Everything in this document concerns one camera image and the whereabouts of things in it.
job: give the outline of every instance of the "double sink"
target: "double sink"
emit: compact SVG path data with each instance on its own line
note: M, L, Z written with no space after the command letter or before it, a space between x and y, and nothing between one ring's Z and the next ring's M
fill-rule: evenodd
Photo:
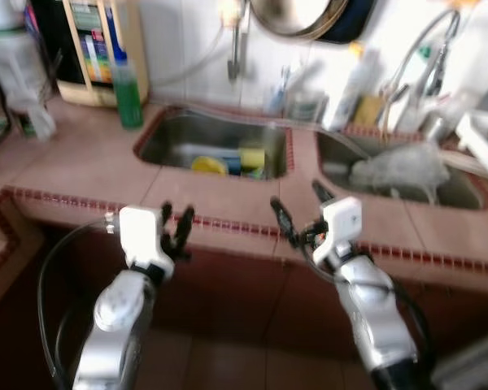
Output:
M289 129L264 119L234 119L197 110L172 110L152 128L144 143L136 151L145 162L190 169L199 156L222 159L236 156L241 148L264 150L265 166L261 180L275 180L288 173L287 132ZM371 158L403 145L392 141L383 145L375 137L316 136L322 173L335 185L357 193L371 193L393 197L394 191L359 186L349 181L354 163ZM483 206L481 194L462 172L449 168L450 179L437 189L436 206L479 210ZM419 190L394 188L402 199L429 202Z

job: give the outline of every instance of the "countertop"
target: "countertop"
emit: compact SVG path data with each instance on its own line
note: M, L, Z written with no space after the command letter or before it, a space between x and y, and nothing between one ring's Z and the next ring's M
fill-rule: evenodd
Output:
M41 143L13 132L0 145L0 193L12 197L30 219L65 224L83 223L126 204L159 207L170 200L178 213L191 204L197 213L192 245L282 261L301 258L278 236L271 196L282 200L302 228L318 216L313 179L339 197L351 195L321 174L310 128L292 128L288 158L294 169L278 180L257 182L143 162L133 147L162 109L147 104L143 129L129 132L114 110L52 99L54 139ZM488 181L479 181L488 195ZM488 291L488 208L460 210L354 195L364 212L359 243L389 273Z

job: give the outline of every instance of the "faucet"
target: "faucet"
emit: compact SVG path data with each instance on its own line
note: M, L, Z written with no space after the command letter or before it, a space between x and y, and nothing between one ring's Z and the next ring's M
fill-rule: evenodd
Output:
M228 78L229 81L234 83L240 73L241 65L239 63L239 42L240 42L240 28L238 24L233 27L233 44L231 59L228 61Z
M419 80L412 87L409 87L409 85L400 86L399 83L414 52L419 48L430 31L448 16L451 17L451 22L445 33L441 47L439 50L432 50L426 69ZM406 113L416 113L423 97L439 95L445 75L445 62L447 60L448 50L452 39L457 35L459 23L459 11L454 8L448 9L436 16L420 33L416 41L414 41L403 61L399 64L398 69L383 90L384 106L381 108L378 121L378 125L381 125L380 127L383 132L387 131L391 105L398 101L405 93L409 93L408 104L405 110Z

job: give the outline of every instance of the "green dish soap bottle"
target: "green dish soap bottle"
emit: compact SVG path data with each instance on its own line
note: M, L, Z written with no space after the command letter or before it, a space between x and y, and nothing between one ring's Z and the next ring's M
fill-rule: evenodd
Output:
M137 77L127 60L126 53L115 53L115 63L111 68L121 124L127 129L140 128L143 125L143 113L137 89Z

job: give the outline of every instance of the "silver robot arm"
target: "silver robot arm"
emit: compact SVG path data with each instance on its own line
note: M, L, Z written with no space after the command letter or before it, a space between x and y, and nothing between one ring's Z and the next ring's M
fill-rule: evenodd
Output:
M94 324L81 351L73 390L134 387L141 338L150 326L157 288L172 277L174 261L190 233L187 209L173 240L164 234L171 206L162 210L127 206L120 211L120 240L129 267L99 295Z
M285 207L278 199L272 199L282 234L294 248L302 250L307 264L318 276L336 285L351 321L355 345L377 388L433 389L429 372L423 369L416 344L396 305L396 294L403 295L403 291L351 243L362 229L360 201L353 197L334 200L317 181L313 188L322 202L321 218L300 234ZM314 248L312 255L306 249L308 245ZM417 317L424 319L421 312Z

